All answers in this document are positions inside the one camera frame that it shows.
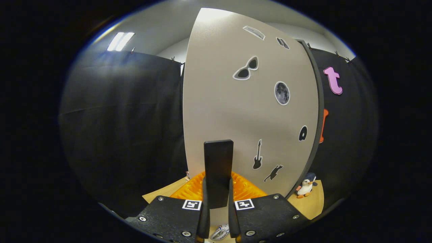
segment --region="black curtain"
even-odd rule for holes
[[[85,53],[64,88],[59,123],[86,190],[121,217],[142,195],[186,176],[180,63],[142,53]]]
[[[372,159],[378,139],[378,102],[371,78],[356,57],[349,63],[336,54],[312,49],[324,90],[326,117],[323,137],[310,171],[322,180],[324,210],[347,197]],[[324,70],[339,74],[343,92],[332,92]]]

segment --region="ceiling light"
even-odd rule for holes
[[[123,37],[123,32],[119,32],[115,35],[114,39],[112,39],[111,43],[108,46],[108,51],[112,51],[114,50],[114,47],[117,45],[117,43],[119,42],[119,40]]]
[[[132,36],[135,33],[127,33],[121,40],[120,43],[118,44],[118,46],[116,47],[116,51],[121,51],[123,49],[123,47],[126,45],[126,43],[130,40],[130,38],[132,38]]]

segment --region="orange letter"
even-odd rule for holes
[[[324,120],[323,120],[323,129],[321,130],[321,139],[320,139],[320,143],[322,143],[324,141],[324,137],[323,137],[323,132],[324,132],[324,123],[325,123],[325,118],[328,116],[328,110],[324,109]]]

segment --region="bolt head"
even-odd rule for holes
[[[255,235],[255,231],[250,230],[250,231],[246,232],[246,235],[247,236],[253,236],[253,235]]]
[[[183,236],[186,236],[186,237],[189,237],[189,236],[192,235],[189,231],[183,231],[181,234],[182,234]]]

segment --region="penguin plush toy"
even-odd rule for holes
[[[315,182],[317,176],[314,173],[307,173],[306,177],[303,179],[302,184],[296,189],[297,198],[307,197],[311,194],[312,186],[317,186],[318,183]]]

